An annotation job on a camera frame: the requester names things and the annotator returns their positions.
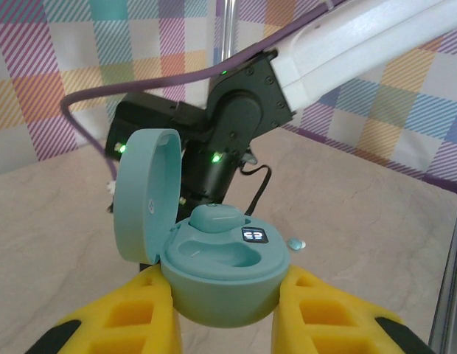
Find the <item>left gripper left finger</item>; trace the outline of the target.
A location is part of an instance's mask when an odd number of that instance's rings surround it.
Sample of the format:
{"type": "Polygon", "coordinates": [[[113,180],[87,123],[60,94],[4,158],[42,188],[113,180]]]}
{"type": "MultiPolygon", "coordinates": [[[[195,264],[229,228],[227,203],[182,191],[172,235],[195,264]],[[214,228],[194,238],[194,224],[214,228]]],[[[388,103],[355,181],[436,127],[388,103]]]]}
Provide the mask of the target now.
{"type": "Polygon", "coordinates": [[[28,353],[182,353],[171,288],[153,265],[48,329],[28,353]]]}

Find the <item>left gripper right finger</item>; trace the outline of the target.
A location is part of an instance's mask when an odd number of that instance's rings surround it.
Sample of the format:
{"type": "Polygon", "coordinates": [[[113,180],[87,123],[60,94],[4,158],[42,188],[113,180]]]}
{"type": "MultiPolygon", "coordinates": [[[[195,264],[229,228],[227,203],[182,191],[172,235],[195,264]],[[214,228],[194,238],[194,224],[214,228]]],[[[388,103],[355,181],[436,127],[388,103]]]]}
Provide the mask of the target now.
{"type": "Polygon", "coordinates": [[[292,265],[273,313],[272,353],[431,353],[398,315],[292,265]]]}

